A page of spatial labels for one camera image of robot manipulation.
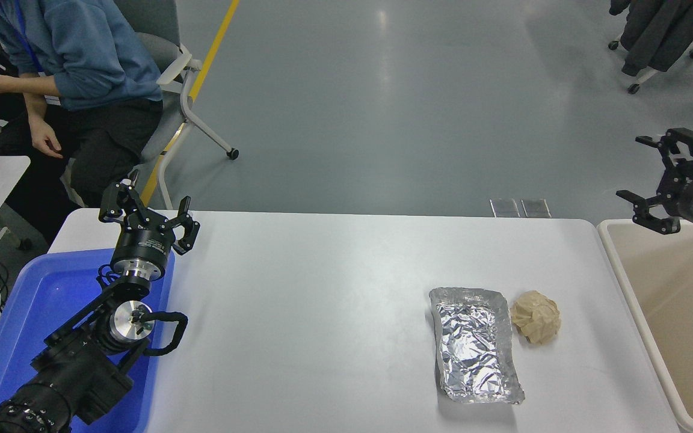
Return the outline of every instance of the beige bin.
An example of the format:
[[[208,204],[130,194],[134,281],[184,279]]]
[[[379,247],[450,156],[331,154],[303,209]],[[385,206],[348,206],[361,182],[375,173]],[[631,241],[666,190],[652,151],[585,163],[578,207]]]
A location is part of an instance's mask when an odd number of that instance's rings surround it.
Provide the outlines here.
[[[666,236],[630,220],[597,229],[676,420],[693,432],[693,224]]]

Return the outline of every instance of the robotic arm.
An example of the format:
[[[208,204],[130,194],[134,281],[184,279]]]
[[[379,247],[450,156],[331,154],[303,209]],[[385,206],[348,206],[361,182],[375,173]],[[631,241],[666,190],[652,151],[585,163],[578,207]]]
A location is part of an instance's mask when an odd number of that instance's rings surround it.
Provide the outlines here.
[[[668,129],[662,139],[637,137],[635,141],[659,150],[665,174],[657,188],[657,195],[644,199],[626,189],[617,191],[619,197],[633,205],[633,222],[657,233],[671,234],[681,230],[679,217],[693,222],[693,131],[685,128]],[[688,148],[688,155],[679,149],[679,143]],[[667,218],[653,216],[649,209],[662,205]]]
[[[200,224],[189,215],[189,197],[168,220],[146,208],[135,178],[109,186],[99,219],[122,227],[109,266],[118,277],[102,293],[45,339],[47,348],[31,362],[36,376],[0,403],[0,433],[68,433],[71,419],[90,424],[107,414],[132,388],[127,372],[141,356],[162,356],[178,347],[188,323],[183,313],[152,312],[141,302],[151,282],[165,274],[170,249],[192,249]],[[173,229],[183,227],[176,239]],[[173,340],[150,348],[156,321],[175,322]],[[118,364],[108,355],[125,353]]]

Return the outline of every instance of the person sitting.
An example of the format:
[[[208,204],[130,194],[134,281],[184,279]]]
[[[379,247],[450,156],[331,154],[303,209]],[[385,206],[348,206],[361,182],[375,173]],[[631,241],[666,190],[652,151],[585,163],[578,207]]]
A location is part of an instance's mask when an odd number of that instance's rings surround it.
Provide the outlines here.
[[[159,69],[113,0],[0,0],[0,41],[19,71],[0,74],[0,94],[26,106],[0,155],[31,159],[6,203],[51,244],[79,207],[60,180],[69,158],[91,207],[140,161],[162,116]]]

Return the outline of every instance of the aluminum foil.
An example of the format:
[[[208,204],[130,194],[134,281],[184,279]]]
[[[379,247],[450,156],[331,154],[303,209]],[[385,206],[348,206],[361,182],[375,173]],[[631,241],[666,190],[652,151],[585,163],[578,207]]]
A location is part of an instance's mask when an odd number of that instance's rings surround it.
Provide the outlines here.
[[[512,326],[499,292],[438,287],[430,292],[440,387],[459,403],[525,399],[512,363]]]

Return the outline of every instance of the blue lanyard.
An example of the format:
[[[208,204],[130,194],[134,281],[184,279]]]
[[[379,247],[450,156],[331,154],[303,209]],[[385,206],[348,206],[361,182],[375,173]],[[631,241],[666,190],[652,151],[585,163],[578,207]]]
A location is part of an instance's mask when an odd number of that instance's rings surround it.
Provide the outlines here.
[[[2,5],[2,0],[0,0],[0,9],[2,9],[2,15],[5,16],[6,19],[7,14],[5,12],[4,6]],[[36,66],[36,71],[44,72],[45,70],[44,68],[42,68],[42,64],[39,63],[39,59],[36,58],[34,50],[31,49],[31,44],[28,43],[28,39],[27,37],[25,37],[25,19],[23,19],[23,11],[20,8],[19,0],[14,0],[14,13],[17,15],[17,24],[19,24],[20,26],[20,31],[16,29],[17,39],[19,39],[20,43],[25,49],[25,52],[27,52],[28,55],[30,55],[31,61],[33,61],[34,66]]]

